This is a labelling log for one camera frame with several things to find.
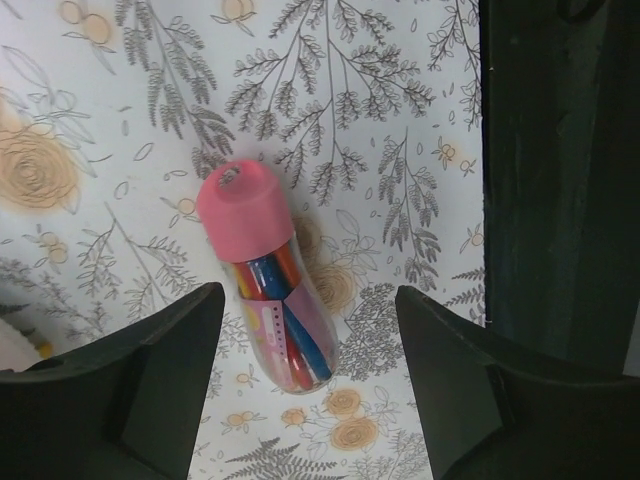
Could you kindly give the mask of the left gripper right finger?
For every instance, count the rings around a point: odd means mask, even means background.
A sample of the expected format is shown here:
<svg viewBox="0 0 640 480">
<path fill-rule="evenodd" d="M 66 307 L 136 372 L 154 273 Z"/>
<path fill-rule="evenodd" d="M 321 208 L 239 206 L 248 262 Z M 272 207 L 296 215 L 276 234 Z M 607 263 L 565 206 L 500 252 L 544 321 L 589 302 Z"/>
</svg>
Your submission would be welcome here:
<svg viewBox="0 0 640 480">
<path fill-rule="evenodd" d="M 635 479 L 639 381 L 540 354 L 411 286 L 395 297 L 437 479 Z"/>
</svg>

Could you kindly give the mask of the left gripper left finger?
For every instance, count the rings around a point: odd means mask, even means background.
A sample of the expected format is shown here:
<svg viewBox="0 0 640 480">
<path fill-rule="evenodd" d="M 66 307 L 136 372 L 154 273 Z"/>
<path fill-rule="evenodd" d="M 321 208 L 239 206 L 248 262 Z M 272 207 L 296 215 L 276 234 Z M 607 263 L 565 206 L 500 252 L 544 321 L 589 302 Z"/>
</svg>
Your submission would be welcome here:
<svg viewBox="0 0 640 480">
<path fill-rule="evenodd" d="M 184 479 L 225 307 L 206 283 L 23 372 L 1 372 L 4 479 Z"/>
</svg>

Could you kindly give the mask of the pink pencil case tube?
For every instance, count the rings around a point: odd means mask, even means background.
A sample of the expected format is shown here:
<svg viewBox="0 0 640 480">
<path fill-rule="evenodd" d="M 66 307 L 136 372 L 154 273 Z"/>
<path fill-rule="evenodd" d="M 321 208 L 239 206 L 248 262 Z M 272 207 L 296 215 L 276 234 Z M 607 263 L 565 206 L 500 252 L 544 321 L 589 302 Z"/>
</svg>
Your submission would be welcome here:
<svg viewBox="0 0 640 480">
<path fill-rule="evenodd" d="M 335 326 L 304 265 L 276 174 L 255 160 L 226 163 L 204 181 L 196 212 L 236 285 L 266 375 L 292 394 L 326 384 L 338 366 Z"/>
</svg>

